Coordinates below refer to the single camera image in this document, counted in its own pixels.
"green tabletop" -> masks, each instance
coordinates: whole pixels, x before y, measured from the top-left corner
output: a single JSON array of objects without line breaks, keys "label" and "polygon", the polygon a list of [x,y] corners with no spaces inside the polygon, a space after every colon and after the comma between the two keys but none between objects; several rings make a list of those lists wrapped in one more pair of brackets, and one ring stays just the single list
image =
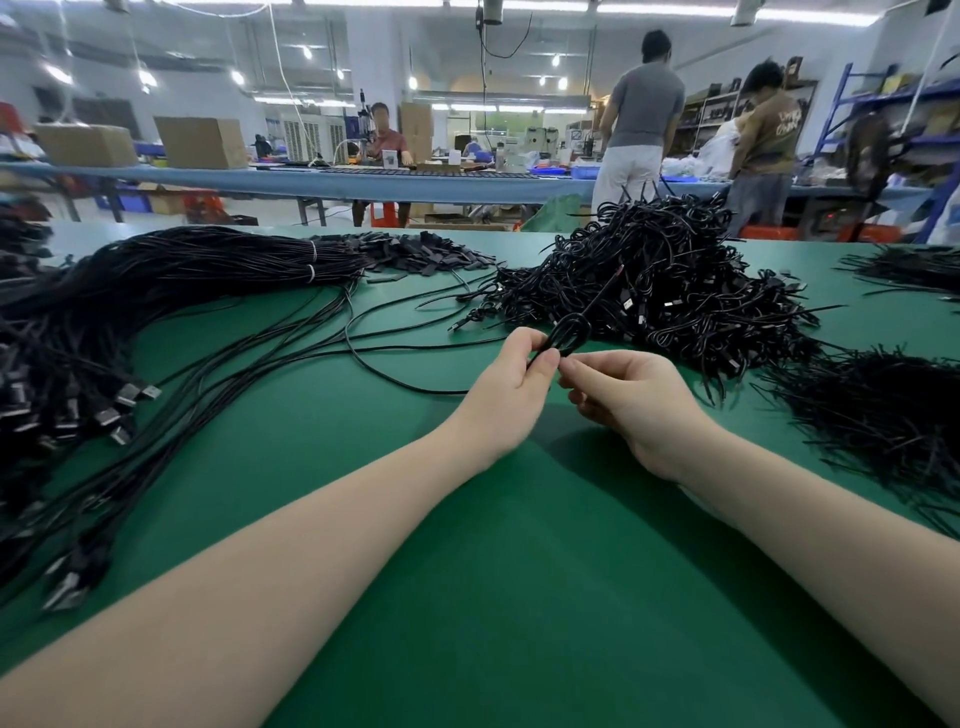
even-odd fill
[{"label": "green tabletop", "polygon": [[[83,255],[144,230],[57,225],[52,248]],[[274,229],[302,236],[303,227]],[[457,231],[512,265],[553,236]],[[846,347],[906,344],[960,356],[952,307],[932,294],[862,298],[873,286],[834,270],[861,246],[749,241],[759,268],[790,270],[826,312],[818,336]],[[452,282],[362,283],[358,310]],[[158,324],[137,371],[158,379],[271,323],[308,294],[252,298]],[[358,330],[450,310],[411,304]],[[333,326],[343,324],[340,318]],[[452,336],[482,338],[465,328]],[[442,343],[446,325],[393,335]],[[470,385],[496,345],[383,352],[378,367],[436,388]],[[702,394],[698,377],[685,372]],[[891,510],[874,482],[835,473],[750,374],[709,412],[728,429]],[[75,614],[39,619],[37,591],[0,613],[7,668],[238,528],[410,442],[457,400],[403,390],[348,356],[289,367],[256,384],[201,432],[121,533],[107,579]],[[116,454],[96,443],[63,468],[73,479]],[[270,726],[878,726],[935,723],[931,713],[791,579],[736,531],[647,474],[618,439],[582,420],[554,388],[530,439],[442,503],[361,598],[276,709]]]}]

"gray pants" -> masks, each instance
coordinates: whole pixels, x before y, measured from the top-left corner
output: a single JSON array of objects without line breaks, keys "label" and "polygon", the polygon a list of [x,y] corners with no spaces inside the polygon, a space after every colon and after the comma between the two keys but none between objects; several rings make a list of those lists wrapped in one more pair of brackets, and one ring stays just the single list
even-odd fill
[{"label": "gray pants", "polygon": [[727,235],[736,237],[751,223],[781,225],[792,185],[793,175],[738,174],[727,197],[727,209],[733,213]]}]

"man in brown shirt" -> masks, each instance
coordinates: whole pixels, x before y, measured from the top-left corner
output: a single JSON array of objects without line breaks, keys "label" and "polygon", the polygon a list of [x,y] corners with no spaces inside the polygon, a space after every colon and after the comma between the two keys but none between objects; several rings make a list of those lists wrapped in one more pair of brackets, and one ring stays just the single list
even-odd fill
[{"label": "man in brown shirt", "polygon": [[730,169],[730,236],[739,235],[754,217],[759,225],[783,222],[803,112],[782,86],[783,71],[774,61],[755,66],[743,82],[743,93],[754,94],[756,110],[743,129]]},{"label": "man in brown shirt", "polygon": [[[367,157],[374,160],[383,159],[383,150],[389,149],[397,152],[400,164],[409,166],[414,163],[413,155],[407,149],[407,140],[403,134],[395,132],[390,128],[390,110],[382,102],[376,102],[370,107],[373,117],[373,124],[376,125],[376,134],[373,142],[367,145]],[[353,201],[353,226],[359,228],[363,225],[364,212],[370,203],[365,200]],[[410,220],[410,203],[398,203],[396,206],[397,222],[402,228],[407,227],[407,221]]]}]

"white pants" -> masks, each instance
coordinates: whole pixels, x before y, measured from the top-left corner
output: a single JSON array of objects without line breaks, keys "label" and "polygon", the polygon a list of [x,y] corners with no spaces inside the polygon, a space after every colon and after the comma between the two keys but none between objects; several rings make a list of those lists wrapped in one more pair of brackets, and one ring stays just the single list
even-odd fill
[{"label": "white pants", "polygon": [[619,204],[626,202],[628,196],[631,200],[652,200],[657,194],[662,162],[661,146],[637,145],[608,149],[593,185],[593,214],[596,215],[601,203]]}]

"hand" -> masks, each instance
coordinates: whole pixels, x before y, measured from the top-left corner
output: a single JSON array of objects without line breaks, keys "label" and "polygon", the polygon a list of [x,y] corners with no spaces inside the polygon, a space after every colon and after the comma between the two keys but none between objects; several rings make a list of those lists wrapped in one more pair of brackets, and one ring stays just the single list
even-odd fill
[{"label": "hand", "polygon": [[717,425],[677,368],[647,352],[576,353],[560,363],[560,386],[588,420],[627,441],[648,471],[679,480],[679,464]]},{"label": "hand", "polygon": [[441,425],[455,432],[458,442],[480,448],[487,467],[526,439],[543,410],[560,352],[547,350],[530,369],[527,361],[544,341],[546,334],[540,331],[515,329],[493,364]]}]

